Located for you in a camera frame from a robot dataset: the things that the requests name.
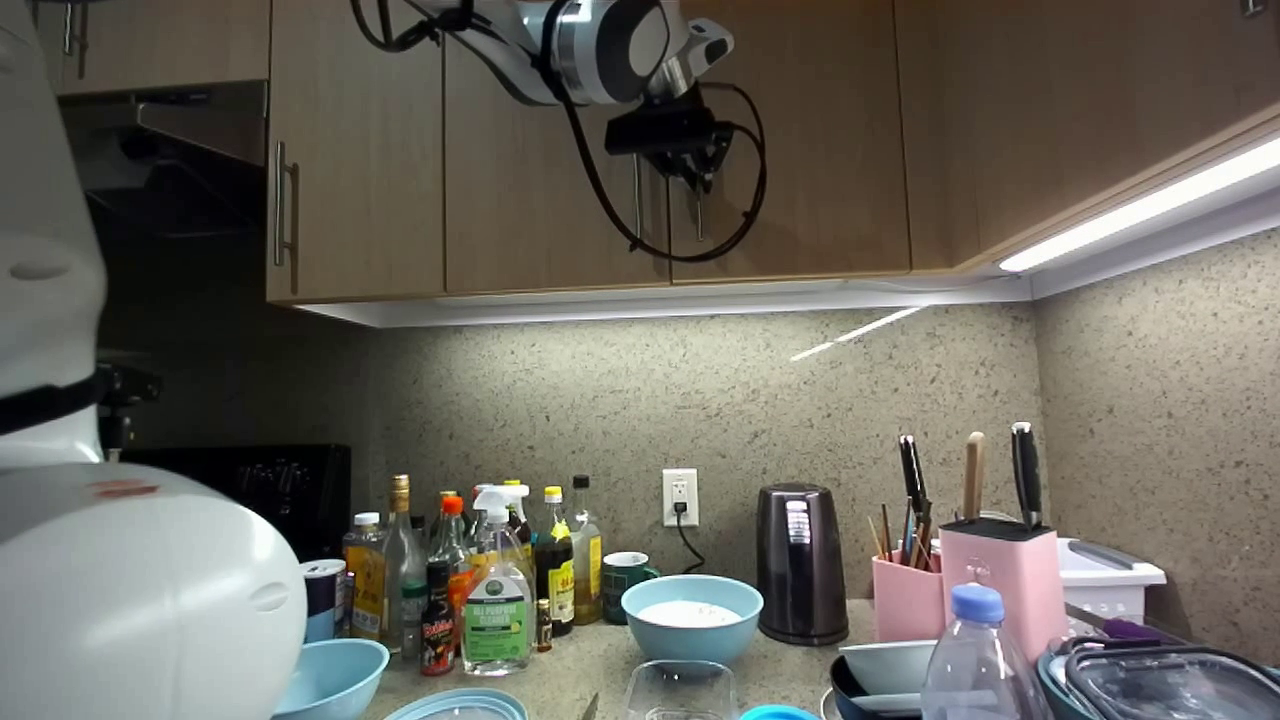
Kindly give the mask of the stack of bowls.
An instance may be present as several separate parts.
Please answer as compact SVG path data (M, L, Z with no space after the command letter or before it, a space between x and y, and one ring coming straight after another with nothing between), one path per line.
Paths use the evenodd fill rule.
M840 720L922 720L922 689L936 641L847 644L829 666Z

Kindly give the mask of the small hot sauce bottle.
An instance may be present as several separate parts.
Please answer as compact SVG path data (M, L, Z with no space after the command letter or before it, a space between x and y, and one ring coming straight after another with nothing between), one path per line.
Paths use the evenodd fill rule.
M456 610L451 598L451 565L443 559L426 565L426 598L420 615L420 673L440 676L454 669Z

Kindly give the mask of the cleaner spray bottle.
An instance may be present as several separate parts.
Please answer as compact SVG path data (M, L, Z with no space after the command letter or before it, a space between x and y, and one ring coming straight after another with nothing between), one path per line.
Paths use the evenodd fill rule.
M461 610L463 671L472 676L522 671L532 655L535 577L526 544L509 525L509 510L527 495L517 483L485 486L474 497L472 575Z

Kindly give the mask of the bottle with black cap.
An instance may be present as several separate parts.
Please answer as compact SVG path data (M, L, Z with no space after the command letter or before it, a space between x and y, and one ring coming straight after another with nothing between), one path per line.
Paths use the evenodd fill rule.
M602 530L596 514L591 510L589 498L590 488L590 475L573 475L571 539L573 544L575 578L573 624L576 626L590 625L603 619Z

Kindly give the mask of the wooden overhead cabinet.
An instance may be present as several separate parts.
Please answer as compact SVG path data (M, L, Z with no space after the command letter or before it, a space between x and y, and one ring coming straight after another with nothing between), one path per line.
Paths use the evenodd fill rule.
M261 81L273 0L90 0L87 72L63 55L68 0L20 0L59 95Z
M274 0L265 291L1019 274L1280 184L1280 0Z

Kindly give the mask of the bottle with orange cap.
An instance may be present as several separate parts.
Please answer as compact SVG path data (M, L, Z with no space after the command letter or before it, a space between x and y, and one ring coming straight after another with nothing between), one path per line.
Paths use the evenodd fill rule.
M440 514L429 547L429 560L448 569L447 594L454 619L454 647L462 638L462 612L472 575L463 510L465 501L456 492L442 495Z

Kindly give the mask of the dark electric kettle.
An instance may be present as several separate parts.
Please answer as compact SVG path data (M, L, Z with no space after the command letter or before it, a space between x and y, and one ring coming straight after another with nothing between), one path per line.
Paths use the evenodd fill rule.
M797 646L849 637L842 543L832 492L809 483L760 488L756 498L759 628Z

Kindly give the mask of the white wall socket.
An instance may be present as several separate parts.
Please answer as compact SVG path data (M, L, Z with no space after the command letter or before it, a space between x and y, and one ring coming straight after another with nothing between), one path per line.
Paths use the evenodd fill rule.
M663 527L698 527L700 521L698 469L667 468L662 470Z

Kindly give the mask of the pink utensil holder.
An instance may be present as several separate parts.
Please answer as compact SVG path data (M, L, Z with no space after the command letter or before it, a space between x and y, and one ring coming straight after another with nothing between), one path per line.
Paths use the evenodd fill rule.
M876 641L937 641L946 628L943 575L873 556Z

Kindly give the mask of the bundle of chopsticks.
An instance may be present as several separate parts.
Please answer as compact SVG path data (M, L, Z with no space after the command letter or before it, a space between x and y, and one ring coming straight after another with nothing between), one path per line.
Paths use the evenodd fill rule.
M908 505L902 530L896 536L899 539L896 550L890 547L890 541L893 537L890 533L888 509L884 503L879 507L879 515L868 516L867 521L876 547L874 560L941 574L940 555L933 547L934 523L929 500L922 501L920 511L914 510L910 503Z

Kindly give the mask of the pink knife block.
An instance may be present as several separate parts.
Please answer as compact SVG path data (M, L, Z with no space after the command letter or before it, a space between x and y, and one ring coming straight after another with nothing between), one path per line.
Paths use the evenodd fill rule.
M1055 529L986 518L952 521L940 528L940 557L947 621L955 619L950 589L977 582L1002 596L1004 629L1029 661L1068 634Z

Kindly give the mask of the empty blue bowl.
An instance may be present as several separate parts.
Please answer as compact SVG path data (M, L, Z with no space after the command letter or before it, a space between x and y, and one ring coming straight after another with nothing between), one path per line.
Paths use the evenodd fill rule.
M376 641L337 638L303 644L270 720L358 720L389 662L389 650Z

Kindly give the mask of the overhead cabinet door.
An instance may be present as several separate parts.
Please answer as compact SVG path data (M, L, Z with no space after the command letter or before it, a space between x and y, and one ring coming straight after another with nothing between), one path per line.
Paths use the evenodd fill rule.
M582 168L562 106L529 105L547 91L531 64L526 10L547 0L474 0L483 32L449 35L443 50L444 246L449 295L653 287L669 266L611 222Z
M677 264L678 284L911 269L893 0L681 0L733 51L701 78L721 120L764 123L768 184L749 236Z
M351 0L273 0L266 299L430 297L445 288L443 51L374 47ZM270 249L273 154L298 170L297 259Z

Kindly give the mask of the dark bottle with yellow cap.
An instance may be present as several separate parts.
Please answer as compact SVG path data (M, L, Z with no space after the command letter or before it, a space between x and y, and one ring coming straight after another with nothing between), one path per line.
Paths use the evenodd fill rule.
M564 511L562 488L548 486L543 491L543 500L549 525L540 532L534 546L536 593L539 601L547 601L547 634L549 638L558 638L573 629L573 537Z

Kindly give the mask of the blue plate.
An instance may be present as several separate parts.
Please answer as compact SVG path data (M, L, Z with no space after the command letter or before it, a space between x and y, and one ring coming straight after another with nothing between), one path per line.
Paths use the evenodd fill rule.
M383 720L530 720L530 716L512 694L474 687L425 696Z

